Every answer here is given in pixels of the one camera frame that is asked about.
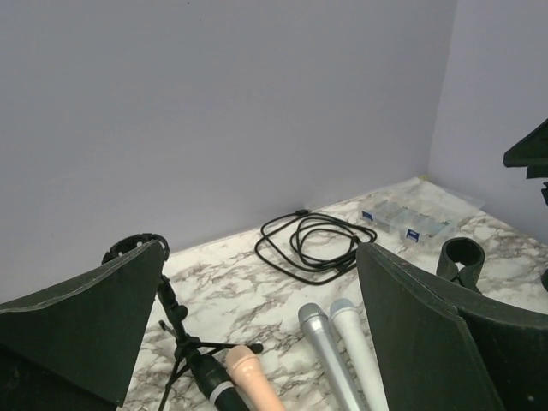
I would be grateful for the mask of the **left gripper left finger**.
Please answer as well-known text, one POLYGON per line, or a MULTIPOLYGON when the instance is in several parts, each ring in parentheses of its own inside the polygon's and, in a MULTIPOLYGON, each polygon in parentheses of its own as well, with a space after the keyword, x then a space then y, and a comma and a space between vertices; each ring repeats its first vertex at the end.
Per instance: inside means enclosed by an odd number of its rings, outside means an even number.
POLYGON ((149 241, 1 305, 4 407, 121 407, 164 266, 149 241))

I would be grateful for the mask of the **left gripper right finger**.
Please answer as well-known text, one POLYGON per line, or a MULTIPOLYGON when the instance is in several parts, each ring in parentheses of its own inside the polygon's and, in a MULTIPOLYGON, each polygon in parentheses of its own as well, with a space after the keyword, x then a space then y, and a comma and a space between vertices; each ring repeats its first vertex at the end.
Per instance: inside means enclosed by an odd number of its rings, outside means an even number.
POLYGON ((392 410, 544 410, 547 317, 428 273, 376 243, 356 252, 392 410))

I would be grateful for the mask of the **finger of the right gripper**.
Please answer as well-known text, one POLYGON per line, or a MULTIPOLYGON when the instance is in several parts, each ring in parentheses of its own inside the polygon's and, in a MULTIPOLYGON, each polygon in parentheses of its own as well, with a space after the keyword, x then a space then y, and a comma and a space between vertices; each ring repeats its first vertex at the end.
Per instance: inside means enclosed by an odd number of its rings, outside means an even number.
POLYGON ((507 168, 526 168, 526 178, 547 178, 547 120, 503 155, 507 168))

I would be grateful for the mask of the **round-base stand with clip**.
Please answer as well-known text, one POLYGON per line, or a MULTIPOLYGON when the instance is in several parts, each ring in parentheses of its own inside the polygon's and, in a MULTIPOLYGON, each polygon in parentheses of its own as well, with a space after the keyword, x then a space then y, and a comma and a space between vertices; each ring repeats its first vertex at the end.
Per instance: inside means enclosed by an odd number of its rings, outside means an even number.
POLYGON ((467 237, 456 237, 443 244, 436 275, 481 294, 477 282, 484 263, 485 251, 480 244, 467 237))

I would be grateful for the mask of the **white microphone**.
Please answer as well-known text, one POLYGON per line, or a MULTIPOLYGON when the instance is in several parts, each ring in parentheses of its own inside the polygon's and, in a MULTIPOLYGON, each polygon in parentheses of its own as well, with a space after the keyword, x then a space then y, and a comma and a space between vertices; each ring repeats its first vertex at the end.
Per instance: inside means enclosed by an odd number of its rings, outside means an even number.
POLYGON ((388 411, 377 359, 361 329, 360 316, 354 303, 347 298, 340 298, 331 304, 330 315, 332 324, 344 342, 367 405, 373 411, 388 411))

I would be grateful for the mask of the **black tripod mic stand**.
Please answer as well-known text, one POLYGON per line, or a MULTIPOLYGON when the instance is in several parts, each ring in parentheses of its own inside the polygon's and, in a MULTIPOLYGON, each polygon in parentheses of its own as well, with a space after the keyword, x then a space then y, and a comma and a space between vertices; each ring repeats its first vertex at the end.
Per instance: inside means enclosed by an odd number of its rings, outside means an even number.
POLYGON ((160 277, 157 296, 167 317, 165 321, 161 320, 158 324, 163 331, 170 333, 176 340, 175 365, 172 368, 165 385, 162 400, 158 406, 160 410, 163 410, 175 382, 185 372, 191 372, 189 367, 191 360, 201 354, 209 354, 214 357, 214 354, 233 348, 235 345, 223 342, 203 342, 198 337, 188 334, 183 326, 183 320, 188 315, 188 309, 178 302, 176 293, 170 285, 170 280, 165 275, 160 277))

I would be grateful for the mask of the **silver microphone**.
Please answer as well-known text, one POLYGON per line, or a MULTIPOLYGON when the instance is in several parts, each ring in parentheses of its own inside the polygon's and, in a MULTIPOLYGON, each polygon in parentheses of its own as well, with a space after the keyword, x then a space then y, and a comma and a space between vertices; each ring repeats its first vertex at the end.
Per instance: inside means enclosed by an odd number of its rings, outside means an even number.
POLYGON ((308 302, 298 311, 301 331, 311 343, 321 366, 324 368, 337 404, 341 410, 365 410, 365 404, 354 385, 334 337, 331 335, 329 320, 315 303, 308 302))

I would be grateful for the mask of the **black microphone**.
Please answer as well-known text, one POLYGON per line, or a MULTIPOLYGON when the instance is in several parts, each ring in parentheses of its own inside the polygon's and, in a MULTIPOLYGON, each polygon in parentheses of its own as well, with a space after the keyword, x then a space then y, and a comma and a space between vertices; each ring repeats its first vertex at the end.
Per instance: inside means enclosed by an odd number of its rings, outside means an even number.
POLYGON ((209 354, 201 354, 189 363, 200 392, 219 411, 248 411, 227 370, 209 354))

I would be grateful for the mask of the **beige microphone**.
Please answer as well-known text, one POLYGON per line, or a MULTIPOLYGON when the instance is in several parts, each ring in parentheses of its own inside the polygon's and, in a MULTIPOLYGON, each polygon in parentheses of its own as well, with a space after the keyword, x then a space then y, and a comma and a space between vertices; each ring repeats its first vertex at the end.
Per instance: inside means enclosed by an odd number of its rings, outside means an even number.
POLYGON ((248 347, 237 345, 226 354, 225 364, 229 375, 247 395, 256 410, 285 410, 262 369, 258 356, 248 347))

